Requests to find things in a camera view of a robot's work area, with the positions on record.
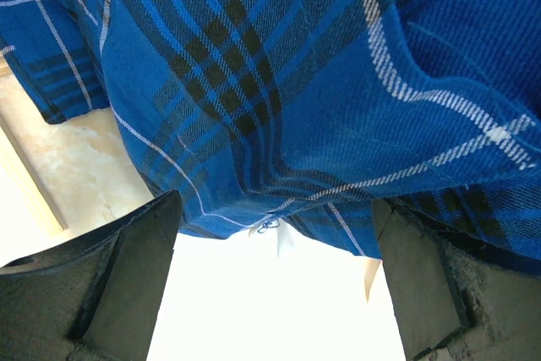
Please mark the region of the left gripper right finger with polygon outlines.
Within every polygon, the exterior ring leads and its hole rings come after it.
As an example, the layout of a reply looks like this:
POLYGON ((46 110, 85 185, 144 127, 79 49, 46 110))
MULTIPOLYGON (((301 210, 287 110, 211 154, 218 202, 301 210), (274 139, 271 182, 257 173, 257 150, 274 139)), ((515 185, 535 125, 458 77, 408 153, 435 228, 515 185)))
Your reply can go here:
POLYGON ((408 360, 538 360, 540 262, 388 200, 374 232, 408 360))

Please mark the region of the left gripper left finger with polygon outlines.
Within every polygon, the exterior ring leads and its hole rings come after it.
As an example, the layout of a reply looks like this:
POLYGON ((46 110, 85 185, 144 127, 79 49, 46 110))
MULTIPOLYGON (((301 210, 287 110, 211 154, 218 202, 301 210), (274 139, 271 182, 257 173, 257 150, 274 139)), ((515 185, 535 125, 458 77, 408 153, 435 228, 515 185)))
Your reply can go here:
POLYGON ((179 193, 1 268, 3 360, 144 360, 181 220, 179 193))

